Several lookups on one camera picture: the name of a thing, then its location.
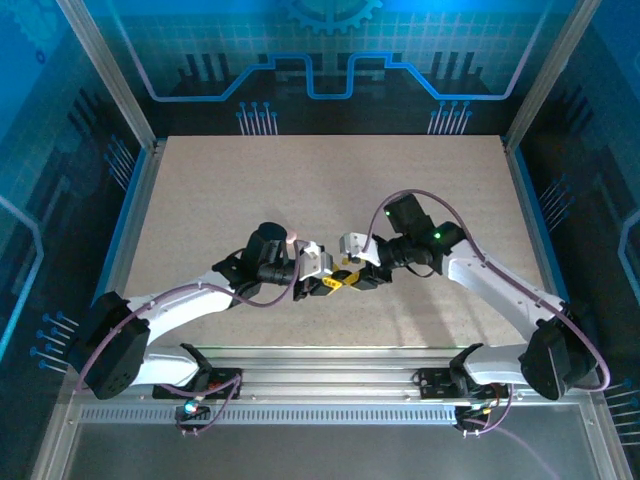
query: aluminum frame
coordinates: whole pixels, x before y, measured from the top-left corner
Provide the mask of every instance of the aluminum frame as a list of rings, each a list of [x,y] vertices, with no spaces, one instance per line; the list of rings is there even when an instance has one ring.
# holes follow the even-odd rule
[[[84,1],[57,2],[138,142],[142,148],[151,151],[156,136]]]
[[[564,70],[571,54],[600,6],[602,0],[578,0],[558,38],[551,47],[540,72],[527,92],[507,132],[507,151],[514,151],[524,138],[551,88]]]
[[[200,348],[214,366],[244,369],[241,396],[225,419],[229,424],[446,425],[452,423],[451,408],[470,404],[460,399],[421,400],[411,381],[417,368],[447,366],[460,349]],[[154,400],[148,386],[100,401],[90,392],[73,394],[76,379],[75,372],[65,377],[32,480],[64,478],[79,424],[168,424],[175,408],[184,403]],[[220,403],[208,404],[215,409]],[[577,405],[600,478],[632,478],[602,394],[573,390],[551,402],[528,387],[516,387],[515,408],[539,405]],[[335,416],[309,416],[313,411]]]

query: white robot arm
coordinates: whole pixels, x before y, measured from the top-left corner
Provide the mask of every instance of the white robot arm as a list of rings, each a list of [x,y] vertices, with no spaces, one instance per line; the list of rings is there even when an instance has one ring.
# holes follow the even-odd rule
[[[351,286],[376,288],[391,281],[395,268],[429,265],[479,295],[524,339],[518,345],[475,344],[463,351],[451,362],[452,381],[461,391],[468,392],[474,385],[528,384],[545,398],[557,400],[595,368],[595,358],[584,342],[544,308],[543,304],[551,306],[575,323],[561,298],[528,284],[481,248],[484,258],[479,258],[459,226],[447,222],[436,227],[413,195],[388,204],[385,212],[400,237],[385,241],[374,236],[366,249],[367,235],[350,233],[340,240],[343,256],[367,262],[359,278],[349,279]],[[533,292],[536,300],[523,291]]]
[[[200,392],[211,383],[211,365],[191,345],[154,347],[157,338],[240,302],[256,305],[250,299],[262,283],[286,285],[284,294],[293,290],[297,301],[308,295],[329,295],[345,285],[372,290],[391,283],[394,269],[417,263],[429,265],[482,297],[524,339],[519,345],[475,344],[454,358],[447,377],[460,396],[473,396],[489,384],[528,384],[545,398],[557,400],[595,368],[584,343],[553,313],[555,309],[570,315],[560,298],[527,284],[477,250],[459,226],[446,222],[436,227],[413,195],[389,203],[385,211],[400,236],[388,241],[373,236],[368,245],[367,235],[350,233],[340,239],[343,256],[364,262],[357,272],[334,268],[331,255],[313,242],[303,242],[296,252],[296,267],[287,256],[287,232],[265,223],[253,232],[240,257],[232,254],[189,284],[129,300],[113,292],[100,297],[78,327],[65,357],[77,371],[88,369],[85,381],[101,399],[139,384],[169,384]],[[536,300],[523,291],[535,292]],[[135,318],[106,347],[99,346],[111,329],[132,315]]]

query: cable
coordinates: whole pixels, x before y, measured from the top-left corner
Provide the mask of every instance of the cable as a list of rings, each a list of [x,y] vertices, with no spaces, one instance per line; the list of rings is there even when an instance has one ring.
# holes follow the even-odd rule
[[[291,283],[289,283],[289,285],[287,285],[287,287],[284,289],[284,291],[277,298],[275,298],[274,300],[271,300],[270,302],[267,302],[267,303],[254,302],[253,300],[249,300],[248,298],[243,298],[240,295],[236,295],[235,293],[230,292],[229,290],[226,290],[225,288],[220,287],[219,285],[212,285],[210,283],[192,283],[192,284],[183,285],[183,286],[180,286],[180,287],[175,287],[175,288],[172,288],[171,290],[167,290],[166,292],[161,293],[160,295],[158,295],[153,300],[145,303],[140,308],[138,308],[135,311],[131,312],[127,317],[125,317],[124,320],[122,320],[120,323],[118,323],[102,339],[100,344],[95,348],[93,353],[89,356],[89,358],[87,359],[87,362],[84,364],[84,366],[82,367],[82,370],[80,371],[80,375],[78,377],[78,381],[76,382],[76,387],[75,387],[74,391],[79,392],[79,391],[82,390],[82,383],[84,382],[84,379],[87,377],[87,374],[89,373],[89,370],[91,370],[91,367],[93,367],[93,365],[96,363],[96,360],[98,359],[100,354],[104,351],[104,349],[107,347],[107,345],[109,345],[109,343],[115,338],[115,336],[118,333],[120,333],[120,331],[122,330],[122,328],[126,324],[131,322],[134,318],[136,318],[138,315],[143,313],[145,310],[152,309],[155,305],[159,304],[160,302],[162,302],[167,297],[175,295],[176,293],[194,292],[194,291],[199,291],[199,290],[202,290],[202,289],[207,289],[207,290],[210,290],[212,292],[224,293],[225,295],[229,295],[234,300],[237,300],[237,301],[242,302],[242,303],[244,303],[246,305],[249,305],[251,307],[256,307],[256,308],[268,308],[268,307],[272,307],[272,306],[276,305],[277,303],[281,302],[289,294],[289,292],[291,292],[291,290],[293,289],[293,286],[296,283],[296,280],[298,279],[298,274],[300,272],[300,249],[303,248],[303,247],[300,246],[301,243],[305,243],[306,244],[306,242],[299,242],[297,240],[293,242],[293,246],[294,246],[294,250],[296,252],[296,255],[295,255],[295,262],[294,262],[294,266],[293,266],[293,276],[292,276],[292,279],[291,279]]]
[[[482,420],[474,420],[471,418],[467,418],[466,419],[467,422],[470,423],[475,423],[477,425],[486,425],[486,422],[483,422]],[[509,437],[511,440],[513,440],[514,442],[516,442],[518,445],[520,445],[522,448],[524,448],[526,451],[528,451],[531,456],[533,458],[536,459],[536,461],[542,466],[542,468],[544,468],[547,473],[551,476],[551,478],[553,478],[554,480],[560,480],[560,475],[558,475],[556,473],[556,471],[551,468],[551,466],[544,461],[544,459],[538,455],[538,452],[536,452],[531,445],[529,445],[526,441],[524,441],[522,438],[520,438],[518,435],[516,435],[515,433],[510,432],[509,430],[506,430],[502,427],[495,427],[497,432],[500,432],[501,434]]]
[[[420,275],[418,272],[416,272],[413,268],[411,268],[410,265],[405,265],[405,267],[407,270],[409,270],[411,273],[413,273],[416,277],[419,278],[429,278],[431,275],[433,275],[434,273],[436,273],[435,270],[431,269],[431,271],[429,273],[427,273],[426,275]]]
[[[511,385],[510,388],[509,388],[509,398],[507,400],[507,406],[505,407],[504,411],[502,412],[502,415],[500,415],[500,418],[498,418],[498,420],[496,420],[496,423],[493,423],[491,425],[489,425],[489,423],[485,423],[484,424],[485,428],[480,430],[478,432],[478,435],[484,435],[486,433],[491,432],[492,430],[495,430],[504,421],[504,419],[507,418],[507,415],[509,414],[509,411],[511,410],[511,404],[513,403],[513,391],[514,390],[515,390],[515,388],[513,387],[513,385]]]
[[[232,385],[234,382],[240,382],[242,380],[242,378],[240,377],[240,375],[235,375],[231,380],[227,380],[226,382],[224,382],[221,385],[216,385],[213,388],[210,388],[209,390],[204,390],[202,392],[187,392],[185,390],[181,390],[179,388],[174,387],[173,385],[167,385],[167,384],[162,384],[162,385],[158,385],[162,388],[164,388],[166,391],[173,393],[174,395],[179,395],[181,397],[206,397],[207,395],[211,395],[213,393],[218,393],[221,390],[224,390],[225,388],[227,388],[229,385]]]
[[[180,431],[182,431],[183,435],[193,435],[193,436],[197,437],[199,434],[206,432],[207,430],[209,430],[211,427],[213,427],[215,425],[215,423],[218,421],[218,419],[222,416],[222,412],[224,412],[225,409],[227,408],[227,405],[229,405],[229,402],[231,401],[231,399],[235,395],[236,390],[240,386],[240,376],[236,375],[229,382],[233,383],[233,388],[231,389],[231,392],[229,393],[229,396],[226,398],[226,400],[222,404],[222,407],[220,407],[220,410],[218,410],[218,413],[216,413],[216,415],[211,419],[211,421],[209,423],[207,423],[204,427],[193,428],[192,430],[189,430],[188,428],[185,428],[180,422],[176,423],[176,426],[178,427],[178,429]]]
[[[549,302],[547,302],[543,298],[540,298],[534,292],[530,291],[527,287],[521,285],[518,281],[512,279],[509,275],[504,273],[502,270],[500,270],[498,267],[493,265],[491,262],[487,261],[486,256],[482,253],[482,251],[480,250],[480,247],[473,239],[473,236],[471,235],[471,232],[467,228],[467,225],[464,223],[464,220],[462,220],[462,217],[451,205],[449,205],[449,203],[447,203],[437,195],[431,192],[427,192],[425,190],[411,188],[407,190],[400,190],[399,192],[393,193],[389,195],[387,198],[385,198],[382,201],[382,203],[378,206],[375,213],[373,214],[373,218],[371,219],[371,224],[369,225],[369,231],[367,232],[367,241],[364,244],[364,248],[362,249],[363,253],[366,252],[369,248],[369,244],[371,243],[371,240],[372,240],[373,228],[375,227],[376,220],[378,218],[379,213],[382,211],[382,209],[384,209],[384,207],[386,207],[392,201],[397,200],[398,198],[404,197],[405,195],[409,195],[409,194],[424,195],[425,197],[435,200],[444,208],[446,208],[449,211],[449,213],[453,215],[453,218],[455,218],[456,221],[458,222],[458,225],[460,226],[465,236],[467,237],[467,241],[469,242],[469,245],[471,245],[471,248],[473,249],[478,259],[480,259],[480,261],[484,265],[486,265],[487,268],[489,268],[489,270],[491,270],[493,273],[495,273],[498,277],[500,277],[502,280],[507,282],[513,288],[518,290],[520,293],[524,294],[529,299],[534,301],[536,305],[540,305],[545,309],[547,309],[549,312],[553,313],[557,318],[560,319],[562,323],[564,323],[569,328],[569,330],[571,330],[576,335],[576,337],[580,339],[580,341],[584,344],[584,346],[587,347],[587,350],[589,350],[589,353],[591,353],[591,355],[593,355],[593,357],[596,359],[597,365],[600,368],[600,371],[602,372],[602,381],[600,385],[597,385],[597,386],[575,385],[575,388],[580,388],[582,390],[586,390],[589,392],[602,392],[609,387],[609,384],[611,383],[611,371],[607,366],[607,362],[605,362],[604,358],[602,357],[600,352],[598,352],[598,349],[591,342],[591,340],[589,340],[589,338],[564,313],[562,313],[560,310],[555,308],[553,305],[551,305]]]
[[[496,394],[496,407],[500,406],[500,392],[498,388],[500,387],[497,383],[490,383],[489,386],[493,389],[493,392]]]

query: purple cable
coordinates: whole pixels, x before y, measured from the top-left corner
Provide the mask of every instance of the purple cable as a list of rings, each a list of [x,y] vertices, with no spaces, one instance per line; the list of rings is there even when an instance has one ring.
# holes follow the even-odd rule
[[[482,420],[474,420],[474,419],[466,419],[467,422],[471,422],[471,423],[475,423],[478,425],[484,425],[486,426],[486,423],[483,422]],[[538,452],[536,452],[531,445],[529,445],[527,442],[525,442],[522,438],[520,438],[519,436],[517,436],[515,433],[510,432],[509,430],[506,430],[502,427],[495,427],[497,432],[500,432],[503,435],[506,435],[507,437],[509,437],[511,440],[513,440],[514,442],[516,442],[518,445],[520,445],[522,448],[524,448],[526,451],[528,451],[531,456],[533,458],[536,459],[536,461],[542,466],[542,468],[544,468],[547,473],[549,475],[551,475],[551,478],[553,478],[554,480],[560,480],[560,475],[558,475],[555,470],[553,468],[551,468],[551,466],[544,461],[544,459],[538,455]]]
[[[216,385],[215,387],[210,388],[209,390],[204,390],[203,392],[185,392],[184,390],[176,388],[173,385],[167,385],[167,384],[162,384],[159,386],[164,388],[168,392],[173,393],[174,395],[180,395],[181,397],[195,398],[195,397],[206,397],[207,395],[211,395],[212,393],[217,393],[220,390],[224,390],[229,385],[233,383],[238,383],[239,381],[240,381],[240,376],[236,375],[231,380],[228,380],[221,385]]]
[[[462,217],[451,205],[449,205],[449,203],[447,203],[437,195],[431,192],[427,192],[426,190],[419,190],[414,188],[400,190],[399,192],[389,195],[387,198],[385,198],[382,201],[382,203],[378,206],[375,213],[373,214],[373,218],[371,219],[371,224],[369,225],[369,231],[367,232],[367,241],[365,242],[364,248],[362,249],[362,251],[366,252],[367,249],[369,248],[369,244],[371,243],[371,240],[372,240],[373,228],[375,227],[378,214],[382,211],[382,209],[386,207],[389,203],[391,203],[393,200],[397,200],[398,198],[404,197],[405,195],[409,195],[412,193],[415,193],[418,195],[424,195],[425,197],[431,198],[432,200],[435,200],[444,208],[446,208],[449,211],[449,213],[453,215],[453,218],[455,218],[458,224],[460,225],[460,228],[466,235],[467,240],[469,241],[469,245],[471,245],[471,248],[473,249],[476,256],[480,259],[481,262],[483,262],[489,268],[489,270],[494,272],[496,275],[498,275],[498,277],[500,277],[502,280],[507,282],[513,288],[518,290],[520,293],[526,295],[528,298],[536,302],[537,305],[541,305],[542,307],[547,309],[549,312],[553,313],[556,317],[560,319],[560,321],[562,321],[562,323],[564,323],[576,335],[576,337],[580,339],[580,341],[584,344],[584,346],[587,347],[587,350],[589,350],[591,355],[593,355],[593,357],[596,359],[598,366],[600,367],[600,371],[602,372],[602,382],[600,383],[600,385],[597,385],[597,386],[576,385],[575,388],[580,388],[582,390],[586,390],[589,392],[602,392],[606,390],[609,387],[609,384],[611,383],[611,371],[609,370],[607,362],[605,362],[604,358],[602,357],[600,352],[598,352],[598,349],[591,342],[591,340],[589,340],[589,338],[584,333],[582,333],[582,331],[576,326],[576,324],[573,323],[571,320],[569,320],[569,318],[564,313],[562,313],[560,310],[555,308],[546,300],[538,297],[534,292],[529,291],[529,289],[526,288],[525,286],[520,285],[520,283],[512,279],[509,275],[504,273],[502,270],[500,270],[498,267],[493,265],[491,262],[488,262],[484,254],[480,251],[480,247],[478,247],[475,240],[473,239],[473,236],[471,235],[471,232],[467,228],[467,225],[464,223],[464,220],[462,220]]]
[[[227,405],[229,404],[229,402],[231,401],[231,399],[235,395],[236,390],[238,389],[238,386],[240,385],[240,377],[238,375],[236,375],[232,380],[230,380],[230,382],[233,382],[233,388],[231,389],[231,392],[229,393],[229,396],[226,398],[226,400],[222,404],[222,407],[220,407],[220,410],[218,410],[218,413],[216,413],[215,417],[213,417],[211,419],[211,421],[209,423],[207,423],[204,427],[199,428],[199,429],[195,429],[194,428],[193,430],[189,430],[188,428],[185,428],[180,423],[178,423],[176,426],[182,431],[182,433],[184,433],[185,435],[188,434],[188,435],[198,436],[199,434],[206,432],[207,430],[209,430],[211,427],[213,427],[216,424],[218,419],[222,416],[222,412],[225,411],[225,409],[227,408]]]
[[[151,308],[153,308],[156,304],[159,304],[160,302],[162,302],[164,299],[170,297],[171,295],[174,295],[176,293],[182,293],[182,292],[193,292],[193,291],[198,291],[198,290],[202,290],[202,289],[207,289],[210,290],[212,292],[220,292],[220,293],[224,293],[226,295],[229,295],[231,298],[242,302],[246,305],[249,305],[251,307],[256,307],[256,308],[267,308],[267,307],[272,307],[274,305],[276,305],[277,303],[281,302],[288,294],[289,292],[293,289],[293,286],[296,283],[296,280],[298,278],[298,274],[300,272],[300,242],[298,242],[297,240],[293,242],[293,247],[295,250],[295,264],[293,267],[293,276],[292,276],[292,280],[291,283],[289,283],[289,285],[287,285],[287,288],[285,288],[284,292],[282,292],[276,299],[271,300],[270,302],[267,303],[258,303],[258,302],[254,302],[253,300],[249,300],[247,298],[242,298],[240,295],[236,295],[233,292],[230,292],[229,290],[225,290],[223,287],[220,287],[218,285],[212,285],[210,283],[193,283],[193,284],[189,284],[189,285],[183,285],[181,287],[176,287],[176,288],[172,288],[171,290],[168,290],[164,293],[161,293],[160,295],[158,295],[156,298],[154,298],[153,300],[145,303],[144,305],[142,305],[140,308],[136,309],[135,311],[131,312],[124,320],[122,320],[120,323],[118,323],[100,342],[100,344],[96,347],[96,349],[93,351],[93,353],[91,354],[91,356],[88,358],[87,362],[84,364],[84,367],[82,367],[82,370],[80,371],[80,376],[78,377],[78,381],[76,382],[76,387],[75,387],[75,391],[79,392],[82,390],[82,383],[84,382],[84,379],[87,377],[87,374],[89,373],[89,370],[91,370],[91,367],[93,367],[93,365],[96,363],[96,360],[98,359],[98,357],[100,356],[100,354],[104,351],[105,348],[107,348],[107,345],[109,345],[109,343],[115,338],[115,336],[120,333],[120,330],[122,330],[122,328],[129,323],[130,321],[132,321],[134,318],[136,318],[139,314],[143,313],[145,310],[150,310]]]
[[[495,423],[489,425],[488,423],[484,423],[484,428],[482,430],[480,430],[478,432],[478,435],[484,435],[485,433],[489,433],[492,430],[495,430],[498,428],[498,426],[504,421],[505,418],[507,418],[507,414],[509,413],[509,410],[511,410],[511,405],[513,404],[513,391],[515,390],[515,388],[513,387],[513,385],[510,386],[509,388],[509,400],[507,401],[507,406],[505,407],[504,411],[502,412],[502,415],[500,415],[500,418],[498,418],[498,420],[496,420]]]

